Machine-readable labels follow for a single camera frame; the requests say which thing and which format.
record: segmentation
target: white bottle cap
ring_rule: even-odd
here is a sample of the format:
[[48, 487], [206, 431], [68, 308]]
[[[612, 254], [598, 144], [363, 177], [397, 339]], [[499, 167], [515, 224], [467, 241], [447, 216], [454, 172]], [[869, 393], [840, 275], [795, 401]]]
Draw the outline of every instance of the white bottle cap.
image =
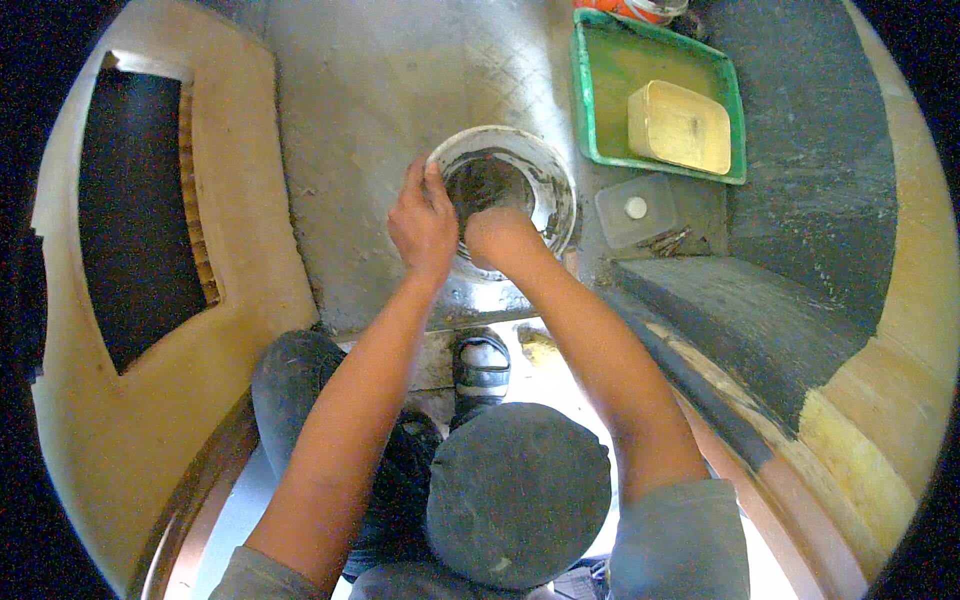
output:
[[627, 211], [627, 215], [629, 215], [631, 219], [642, 219], [643, 216], [647, 214], [647, 201], [639, 196], [634, 196], [627, 201], [627, 204], [623, 208]]

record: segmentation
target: forearm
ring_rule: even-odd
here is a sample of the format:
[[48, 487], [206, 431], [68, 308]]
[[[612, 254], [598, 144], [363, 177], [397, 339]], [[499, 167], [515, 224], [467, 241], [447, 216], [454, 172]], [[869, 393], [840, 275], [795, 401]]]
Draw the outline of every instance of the forearm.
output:
[[[327, 591], [367, 506], [407, 389], [435, 281], [406, 277], [324, 386], [290, 464], [247, 540]], [[311, 515], [304, 523], [291, 514]]]
[[623, 320], [549, 252], [526, 255], [508, 271], [610, 428], [626, 467], [624, 496], [708, 476], [669, 385]]

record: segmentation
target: black rubber mat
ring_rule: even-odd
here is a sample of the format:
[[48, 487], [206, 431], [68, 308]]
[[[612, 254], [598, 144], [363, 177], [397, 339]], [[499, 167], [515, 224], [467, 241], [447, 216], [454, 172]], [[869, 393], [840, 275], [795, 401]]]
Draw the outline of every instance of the black rubber mat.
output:
[[716, 0], [709, 44], [736, 65], [747, 184], [731, 186], [730, 253], [825, 296], [866, 336], [897, 237], [880, 87], [839, 0]]

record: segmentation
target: hand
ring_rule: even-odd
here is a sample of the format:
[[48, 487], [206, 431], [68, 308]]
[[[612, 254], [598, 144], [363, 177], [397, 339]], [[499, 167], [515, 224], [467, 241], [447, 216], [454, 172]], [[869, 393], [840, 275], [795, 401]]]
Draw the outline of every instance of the hand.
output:
[[[423, 276], [436, 287], [444, 284], [457, 251], [457, 213], [446, 196], [444, 181], [436, 162], [423, 165], [426, 155], [407, 168], [406, 181], [387, 213], [387, 230], [407, 274]], [[426, 180], [427, 198], [421, 187]]]
[[467, 219], [464, 241], [474, 265], [507, 277], [534, 256], [553, 256], [530, 217], [516, 208], [494, 206], [474, 212]]

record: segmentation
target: dark opening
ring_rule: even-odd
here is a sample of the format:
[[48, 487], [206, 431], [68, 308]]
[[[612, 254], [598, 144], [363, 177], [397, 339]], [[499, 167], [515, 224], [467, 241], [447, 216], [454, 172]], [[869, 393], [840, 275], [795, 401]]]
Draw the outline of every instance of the dark opening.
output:
[[179, 81], [107, 69], [87, 115], [80, 241], [118, 372], [206, 306], [180, 192], [179, 106]]
[[472, 158], [446, 178], [446, 195], [457, 210], [460, 239], [464, 239], [467, 218], [491, 206], [512, 206], [533, 214], [534, 190], [523, 172], [506, 160], [493, 156]]

